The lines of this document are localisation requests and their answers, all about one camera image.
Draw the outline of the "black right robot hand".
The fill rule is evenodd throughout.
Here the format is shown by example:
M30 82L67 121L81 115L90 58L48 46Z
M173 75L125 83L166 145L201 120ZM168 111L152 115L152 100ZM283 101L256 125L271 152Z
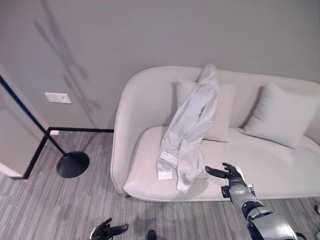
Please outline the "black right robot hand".
M224 166L224 170L219 170L216 168L205 166L205 171L209 175L217 177L217 178L221 178L221 179L228 179L228 180L240 179L240 180L243 180L243 176L242 176L242 173L239 168L237 168L236 166L233 166L231 164L225 163L225 162L222 163L222 165Z

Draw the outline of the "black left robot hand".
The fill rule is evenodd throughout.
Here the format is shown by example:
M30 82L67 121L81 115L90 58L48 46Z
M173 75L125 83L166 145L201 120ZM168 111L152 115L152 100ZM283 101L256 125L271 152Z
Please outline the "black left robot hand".
M95 227L89 236L90 240L112 240L114 236L121 235L129 229L129 224L111 226L112 218L108 218Z

